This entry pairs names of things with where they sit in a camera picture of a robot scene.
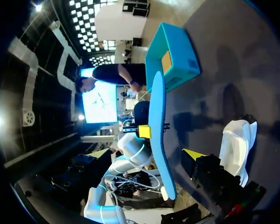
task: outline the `white panel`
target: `white panel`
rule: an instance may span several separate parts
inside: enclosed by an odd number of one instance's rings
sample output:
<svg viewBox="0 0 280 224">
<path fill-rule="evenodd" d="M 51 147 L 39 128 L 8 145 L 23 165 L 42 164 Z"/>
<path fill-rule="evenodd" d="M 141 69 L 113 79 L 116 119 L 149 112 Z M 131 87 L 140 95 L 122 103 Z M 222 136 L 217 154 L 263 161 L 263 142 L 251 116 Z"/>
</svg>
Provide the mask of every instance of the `white panel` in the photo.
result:
<svg viewBox="0 0 280 224">
<path fill-rule="evenodd" d="M 98 40 L 132 40 L 141 38 L 146 17 L 122 12 L 123 4 L 104 6 L 95 17 Z"/>
</svg>

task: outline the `hair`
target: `hair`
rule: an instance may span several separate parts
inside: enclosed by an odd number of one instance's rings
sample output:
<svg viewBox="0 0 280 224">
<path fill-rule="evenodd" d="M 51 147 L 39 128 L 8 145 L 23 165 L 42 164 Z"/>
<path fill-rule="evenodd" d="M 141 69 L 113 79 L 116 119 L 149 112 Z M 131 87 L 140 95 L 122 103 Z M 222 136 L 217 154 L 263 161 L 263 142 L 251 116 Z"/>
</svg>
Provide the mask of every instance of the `hair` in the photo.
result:
<svg viewBox="0 0 280 224">
<path fill-rule="evenodd" d="M 76 91 L 77 93 L 81 93 L 81 87 L 83 86 L 83 80 L 88 79 L 87 77 L 80 77 L 76 81 Z"/>
</svg>

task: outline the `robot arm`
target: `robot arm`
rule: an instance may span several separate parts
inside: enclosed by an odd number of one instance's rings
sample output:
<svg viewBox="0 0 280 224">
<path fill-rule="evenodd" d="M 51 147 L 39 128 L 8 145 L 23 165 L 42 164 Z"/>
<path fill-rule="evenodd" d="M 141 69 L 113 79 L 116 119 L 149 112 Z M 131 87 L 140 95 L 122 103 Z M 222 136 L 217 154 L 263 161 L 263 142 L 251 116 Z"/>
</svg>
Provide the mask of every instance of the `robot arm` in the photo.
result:
<svg viewBox="0 0 280 224">
<path fill-rule="evenodd" d="M 118 142 L 118 147 L 124 155 L 117 158 L 109 167 L 97 188 L 91 188 L 88 201 L 84 209 L 84 217 L 103 224 L 126 224 L 126 217 L 121 207 L 105 206 L 105 181 L 111 181 L 114 176 L 138 167 L 149 164 L 152 160 L 150 150 L 144 145 L 135 133 L 127 133 Z"/>
</svg>

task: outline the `monitor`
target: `monitor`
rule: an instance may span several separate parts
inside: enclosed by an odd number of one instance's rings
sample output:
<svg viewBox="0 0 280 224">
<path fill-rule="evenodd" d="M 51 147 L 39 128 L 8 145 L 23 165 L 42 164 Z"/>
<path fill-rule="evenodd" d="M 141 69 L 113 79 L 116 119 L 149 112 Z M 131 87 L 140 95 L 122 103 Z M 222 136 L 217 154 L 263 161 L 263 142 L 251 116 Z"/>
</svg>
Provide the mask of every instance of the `monitor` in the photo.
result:
<svg viewBox="0 0 280 224">
<path fill-rule="evenodd" d="M 82 69 L 81 77 L 91 77 L 94 69 Z M 87 123 L 115 123 L 118 121 L 115 84 L 97 81 L 95 88 L 83 93 L 82 98 Z"/>
</svg>

